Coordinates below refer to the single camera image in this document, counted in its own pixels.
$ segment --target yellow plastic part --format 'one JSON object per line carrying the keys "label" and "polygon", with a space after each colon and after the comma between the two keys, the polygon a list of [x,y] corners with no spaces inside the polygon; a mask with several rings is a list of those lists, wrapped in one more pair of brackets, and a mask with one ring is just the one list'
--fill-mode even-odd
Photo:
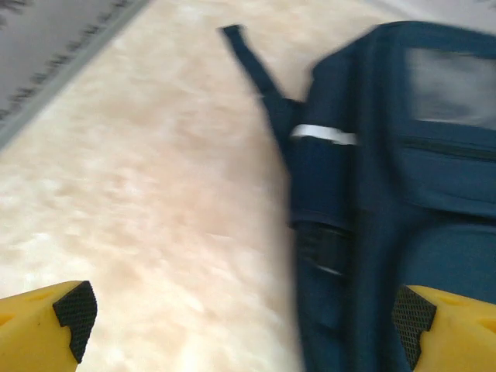
{"label": "yellow plastic part", "polygon": [[495,372],[496,305],[436,289],[410,286],[437,307],[420,338],[415,372]]}
{"label": "yellow plastic part", "polygon": [[1,372],[73,372],[78,362],[53,303],[81,282],[69,281],[0,300]]}

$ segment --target white stripe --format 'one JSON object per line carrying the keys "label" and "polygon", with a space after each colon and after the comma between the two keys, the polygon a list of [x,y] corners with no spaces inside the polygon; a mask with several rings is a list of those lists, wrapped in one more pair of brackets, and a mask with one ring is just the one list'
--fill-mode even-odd
{"label": "white stripe", "polygon": [[332,141],[336,145],[356,145],[357,137],[355,133],[344,133],[336,128],[327,126],[310,126],[300,124],[291,132],[291,138],[315,137],[323,140]]}

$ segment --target backpack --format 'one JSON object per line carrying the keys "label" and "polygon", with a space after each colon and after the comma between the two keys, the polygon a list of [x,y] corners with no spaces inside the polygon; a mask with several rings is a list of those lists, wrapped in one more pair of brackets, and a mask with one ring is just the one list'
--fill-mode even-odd
{"label": "backpack", "polygon": [[496,303],[496,38],[380,25],[320,60],[296,102],[240,26],[222,30],[291,179],[306,371],[412,370],[391,320],[404,284]]}

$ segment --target zipper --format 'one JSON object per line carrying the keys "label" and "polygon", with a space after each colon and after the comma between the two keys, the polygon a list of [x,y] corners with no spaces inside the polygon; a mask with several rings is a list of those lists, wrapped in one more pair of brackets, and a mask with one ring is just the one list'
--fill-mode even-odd
{"label": "zipper", "polygon": [[462,157],[465,159],[496,161],[496,150],[471,149],[447,143],[434,143],[425,139],[412,137],[401,139],[401,143],[403,146],[415,150],[429,151],[431,153],[440,153],[442,155]]}

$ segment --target cream carpet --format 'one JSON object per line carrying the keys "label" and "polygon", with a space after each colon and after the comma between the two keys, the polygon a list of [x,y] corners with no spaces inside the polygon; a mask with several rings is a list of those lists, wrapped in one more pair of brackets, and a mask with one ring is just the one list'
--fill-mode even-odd
{"label": "cream carpet", "polygon": [[292,98],[357,0],[156,0],[0,153],[0,297],[88,279],[80,372],[301,370],[286,173],[216,27]]}

